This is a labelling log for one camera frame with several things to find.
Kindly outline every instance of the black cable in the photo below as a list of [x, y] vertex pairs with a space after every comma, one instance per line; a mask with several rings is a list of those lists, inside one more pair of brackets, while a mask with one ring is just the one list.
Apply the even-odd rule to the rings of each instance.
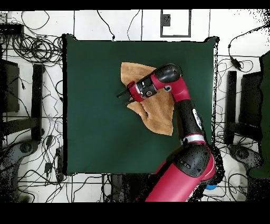
[[60, 80], [60, 81], [55, 85], [55, 91], [56, 91], [59, 95], [61, 95], [61, 96], [62, 96], [63, 94], [61, 94], [61, 93], [58, 92], [58, 90], [57, 90], [57, 85], [58, 85], [60, 82], [62, 82], [62, 81], [63, 81], [63, 80]]
[[23, 106], [24, 106], [24, 108], [25, 108], [25, 110], [26, 110], [26, 113], [27, 113], [28, 117], [30, 118], [30, 115], [29, 115], [29, 113], [28, 113], [28, 110], [27, 110], [26, 106], [24, 105], [23, 101], [22, 101], [19, 97], [17, 97], [16, 95], [14, 95], [12, 92], [10, 92], [10, 91], [8, 91], [8, 90], [6, 90], [6, 91], [7, 91], [9, 94], [11, 94], [12, 96], [14, 96], [17, 100], [19, 100], [19, 101], [23, 104]]
[[251, 68], [249, 71], [243, 71], [243, 70], [242, 70], [242, 68], [243, 68], [244, 65], [241, 66], [241, 63], [243, 63], [243, 61], [238, 61], [237, 59], [234, 59], [234, 58], [230, 55], [230, 48], [231, 48], [231, 46], [232, 46], [232, 41], [235, 40], [235, 39], [237, 39], [237, 38], [240, 37], [240, 36], [244, 36], [244, 35], [246, 35], [247, 33], [252, 33], [252, 32], [254, 32], [254, 31], [258, 31], [258, 30], [260, 30], [260, 29], [262, 29], [262, 28], [265, 28], [265, 27], [267, 27], [267, 26], [269, 26], [269, 25], [268, 25], [268, 24], [264, 24], [263, 26], [254, 28], [254, 29], [252, 29], [252, 30], [250, 30], [250, 31], [247, 31], [246, 33], [243, 33], [243, 34], [240, 34], [240, 35], [236, 36], [235, 38], [233, 38], [233, 39], [230, 41], [230, 44], [228, 45], [228, 52], [229, 52], [229, 56], [230, 56], [230, 61], [232, 62], [233, 66], [234, 66], [235, 68], [237, 68], [239, 71], [245, 72], [245, 73], [250, 72], [251, 69], [253, 68], [253, 63], [252, 63], [251, 60], [246, 60], [246, 61], [250, 61], [250, 62], [252, 63], [252, 68]]
[[131, 22], [130, 22], [130, 24], [129, 24], [129, 28], [130, 28], [130, 26], [131, 26], [132, 21], [133, 21], [134, 18], [139, 14], [140, 11], [141, 11], [141, 10], [138, 10], [138, 12], [136, 13], [136, 15], [132, 18], [132, 20], [131, 20]]
[[[43, 26], [45, 26], [47, 24], [49, 19], [50, 19], [50, 16], [48, 15], [48, 20], [46, 21], [46, 23]], [[28, 62], [31, 62], [31, 63], [53, 63], [54, 65], [55, 64], [60, 65], [60, 61], [62, 60], [62, 46], [63, 46], [61, 37], [55, 36], [55, 35], [36, 34], [35, 32], [33, 32], [33, 30], [38, 30], [38, 29], [42, 28], [43, 26], [41, 26], [37, 29], [32, 29], [24, 23], [23, 19], [22, 19], [22, 21], [23, 21], [22, 23], [20, 23], [16, 19], [14, 19], [14, 20], [11, 22], [12, 24], [24, 25], [36, 37], [34, 38], [34, 37], [29, 36], [27, 34], [24, 34], [23, 36], [22, 35], [17, 36], [15, 38], [9, 37], [9, 39], [5, 39], [3, 41], [3, 43], [1, 43], [1, 44], [5, 43], [7, 46], [6, 49], [4, 50], [4, 52], [7, 50], [8, 46], [12, 46], [12, 48], [8, 48], [8, 49], [14, 50], [18, 54], [19, 57], [25, 59]], [[46, 39], [49, 36], [55, 38], [53, 42]]]
[[60, 96], [60, 95], [62, 95], [62, 94], [60, 94], [58, 91], [57, 91], [57, 89], [56, 89], [56, 86], [54, 85], [54, 83], [53, 83], [53, 80], [52, 80], [52, 78], [51, 78], [51, 76], [50, 76], [50, 74], [48, 73], [48, 71], [45, 69], [45, 71], [47, 72], [47, 74], [48, 74], [48, 76], [49, 76], [49, 78], [50, 78], [50, 80], [51, 80], [51, 83], [52, 83], [52, 85], [53, 85], [53, 88], [55, 89], [55, 91], [56, 91], [56, 93], [57, 93], [57, 95], [58, 95], [58, 97], [59, 97], [59, 99], [61, 100], [61, 102], [63, 102], [63, 98]]
[[[59, 188], [57, 188], [54, 192], [52, 192], [52, 194], [47, 198], [46, 202], [45, 203], [48, 203], [49, 201], [53, 200], [60, 192], [61, 190], [63, 189], [63, 186], [60, 185]], [[56, 191], [58, 191], [60, 189], [60, 191], [57, 193], [57, 195], [55, 195], [52, 199], [49, 200], [49, 198], [56, 193]]]
[[108, 196], [105, 194], [105, 192], [104, 192], [104, 186], [106, 185], [106, 183], [107, 183], [107, 181], [108, 180], [106, 180], [105, 182], [104, 182], [104, 177], [105, 177], [105, 175], [106, 174], [101, 174], [101, 182], [102, 182], [102, 186], [101, 186], [101, 193], [102, 193], [102, 197], [103, 197], [103, 202], [106, 202], [107, 201], [107, 198], [108, 198]]
[[[36, 172], [38, 171], [38, 169], [41, 167], [41, 165], [43, 164], [43, 161], [45, 160], [45, 155], [46, 155], [46, 148], [45, 148], [45, 146], [44, 146], [44, 141], [43, 141], [43, 143], [42, 143], [42, 147], [41, 147], [41, 150], [44, 148], [44, 152], [42, 152], [42, 155], [43, 155], [43, 153], [44, 153], [44, 155], [43, 155], [43, 159], [42, 159], [42, 161], [41, 161], [41, 163], [40, 163], [40, 165], [38, 166], [38, 168], [35, 170]], [[29, 175], [29, 176], [23, 176], [24, 178], [29, 178], [30, 176], [32, 176], [34, 173], [32, 173], [31, 175]]]
[[57, 185], [56, 185], [56, 187], [55, 187], [54, 196], [53, 196], [52, 199], [50, 199], [50, 200], [52, 200], [51, 203], [53, 203], [54, 198], [57, 196], [57, 195], [55, 195], [56, 192], [57, 192]]
[[[48, 94], [48, 95], [45, 96], [45, 97], [48, 97], [48, 96], [50, 96], [50, 97], [52, 97], [53, 99], [55, 99], [51, 94]], [[55, 102], [55, 104], [54, 104], [53, 107], [54, 107], [54, 109], [55, 109], [55, 111], [56, 111], [56, 115], [53, 116], [52, 119], [53, 119], [54, 117], [56, 117], [56, 116], [59, 114], [58, 110], [55, 108], [55, 106], [56, 106], [58, 100], [57, 100], [57, 99], [55, 99], [55, 100], [56, 100], [56, 102]], [[42, 106], [43, 106], [43, 110], [44, 110], [44, 112], [45, 112], [45, 114], [46, 114], [46, 117], [50, 120], [49, 116], [47, 115], [47, 113], [46, 113], [46, 111], [45, 111], [45, 107], [44, 107], [44, 105], [43, 105], [43, 102], [42, 102]]]
[[29, 30], [39, 30], [39, 29], [43, 28], [44, 26], [46, 26], [46, 24], [47, 24], [48, 21], [50, 20], [49, 14], [44, 10], [44, 12], [45, 12], [45, 13], [47, 14], [47, 16], [48, 16], [48, 19], [47, 19], [47, 21], [44, 23], [44, 25], [42, 25], [41, 27], [36, 28], [36, 29], [30, 28], [30, 27], [27, 26], [27, 25], [25, 24], [25, 22], [23, 21], [23, 14], [24, 14], [25, 12], [26, 12], [26, 11], [22, 11], [22, 13], [21, 13], [21, 19], [22, 19], [22, 22], [23, 22], [24, 26], [25, 26], [26, 28], [28, 28]]
[[24, 191], [25, 191], [26, 189], [28, 189], [29, 187], [31, 187], [36, 181], [38, 181], [39, 178], [37, 178], [33, 183], [31, 183], [27, 188], [25, 188]]
[[37, 174], [38, 176], [40, 176], [40, 178], [44, 179], [45, 181], [47, 181], [48, 183], [52, 184], [52, 185], [56, 185], [58, 184], [58, 182], [52, 182], [48, 179], [46, 179], [45, 177], [41, 176], [37, 171], [35, 170], [28, 170], [21, 178], [19, 178], [18, 182], [21, 181], [23, 178], [25, 178], [25, 176], [27, 175], [27, 173], [29, 173], [30, 171], [32, 171], [33, 173]]
[[55, 123], [57, 123], [57, 128], [56, 128], [55, 130], [56, 130], [56, 132], [58, 132], [61, 136], [63, 136], [63, 133], [62, 133], [62, 132], [59, 132], [59, 123], [62, 124], [62, 125], [63, 125], [63, 123], [60, 122], [60, 121], [57, 121], [57, 119], [56, 119], [56, 121], [55, 121]]
[[215, 198], [224, 198], [225, 196], [227, 196], [227, 198], [230, 200], [230, 198], [228, 197], [228, 195], [227, 195], [227, 190], [226, 190], [226, 188], [225, 188], [225, 191], [223, 190], [223, 192], [224, 192], [224, 195], [222, 195], [222, 196], [218, 196], [218, 195], [205, 195], [204, 194], [204, 196], [206, 196], [206, 197], [208, 197], [208, 199], [209, 198], [213, 198], [213, 199], [215, 199]]
[[230, 178], [231, 178], [232, 176], [235, 176], [235, 175], [243, 176], [243, 177], [246, 178], [246, 179], [247, 179], [247, 177], [246, 177], [245, 175], [241, 174], [241, 173], [234, 173], [234, 174], [232, 174], [231, 176], [229, 176], [229, 178], [228, 178], [228, 188], [229, 188], [229, 193], [230, 193], [230, 195], [232, 196], [232, 198], [233, 198], [235, 201], [237, 201], [237, 200], [234, 198], [233, 194], [232, 194], [231, 188], [234, 188], [236, 191], [242, 193], [242, 194], [245, 195], [245, 196], [246, 196], [246, 194], [245, 194], [244, 192], [241, 192], [241, 191], [237, 190], [232, 184], [230, 184]]
[[208, 195], [206, 195], [206, 194], [203, 194], [203, 196], [205, 196], [205, 197], [208, 198], [207, 201], [209, 200], [209, 198], [213, 198], [213, 199], [216, 200], [216, 201], [222, 201], [221, 199], [217, 199], [217, 198], [214, 198], [213, 196], [208, 196]]
[[26, 132], [29, 132], [30, 130], [31, 130], [31, 129], [28, 129], [28, 130], [26, 130], [26, 131], [24, 131], [24, 132], [18, 134], [18, 135], [15, 137], [15, 139], [14, 139], [9, 145], [14, 144], [14, 143], [16, 142], [17, 138], [18, 138], [20, 135], [22, 135], [22, 134], [24, 134], [24, 133], [26, 133]]
[[106, 23], [106, 21], [101, 17], [101, 15], [99, 14], [99, 11], [98, 11], [98, 10], [97, 10], [97, 13], [98, 13], [100, 19], [102, 19], [102, 21], [103, 21], [103, 22], [107, 25], [107, 27], [109, 28], [109, 31], [110, 31], [110, 33], [112, 34], [112, 40], [114, 40], [115, 36], [114, 36], [114, 34], [111, 32], [110, 26], [109, 26], [108, 23]]
[[22, 88], [23, 88], [23, 90], [25, 89], [25, 86], [24, 86], [24, 83], [23, 83], [23, 79], [21, 79], [20, 78], [20, 76], [17, 74], [17, 77], [15, 78], [15, 79], [13, 79], [9, 84], [8, 84], [8, 86], [9, 85], [11, 85], [14, 81], [16, 81], [17, 79], [19, 79], [21, 82], [22, 82]]
[[68, 203], [70, 203], [69, 196], [68, 196], [68, 184], [67, 183], [65, 184], [65, 187], [66, 187], [66, 199], [67, 199]]
[[73, 200], [71, 200], [72, 203], [75, 201], [75, 193], [76, 193], [77, 191], [79, 191], [80, 189], [83, 188], [83, 186], [85, 185], [85, 183], [87, 182], [87, 180], [88, 180], [89, 178], [101, 178], [101, 176], [88, 176], [88, 177], [85, 179], [85, 181], [83, 182], [83, 185], [82, 185], [79, 189], [77, 189], [76, 191], [74, 191], [74, 193], [73, 193]]
[[74, 201], [74, 200], [72, 200], [73, 199], [72, 193], [73, 193], [73, 176], [71, 176], [71, 202]]
[[26, 162], [26, 163], [21, 163], [21, 165], [25, 165], [25, 164], [27, 164], [27, 163], [29, 163], [29, 162], [38, 160], [38, 159], [43, 155], [43, 153], [45, 153], [45, 152], [42, 152], [41, 155], [40, 155], [38, 158], [36, 158], [36, 159], [34, 159], [34, 160], [30, 160], [30, 161], [28, 161], [28, 162]]
[[124, 193], [121, 189], [119, 189], [117, 186], [115, 186], [115, 185], [110, 181], [110, 177], [112, 177], [112, 174], [107, 174], [107, 180], [108, 180], [108, 182], [110, 183], [110, 185], [111, 185], [112, 187], [114, 187], [118, 192]]

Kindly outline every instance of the green mat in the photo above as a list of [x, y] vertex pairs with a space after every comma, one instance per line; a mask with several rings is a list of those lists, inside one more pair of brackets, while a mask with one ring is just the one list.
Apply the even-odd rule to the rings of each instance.
[[67, 174], [154, 173], [180, 141], [151, 132], [116, 95], [125, 89], [122, 62], [181, 66], [211, 142], [214, 46], [205, 42], [78, 41], [66, 35]]

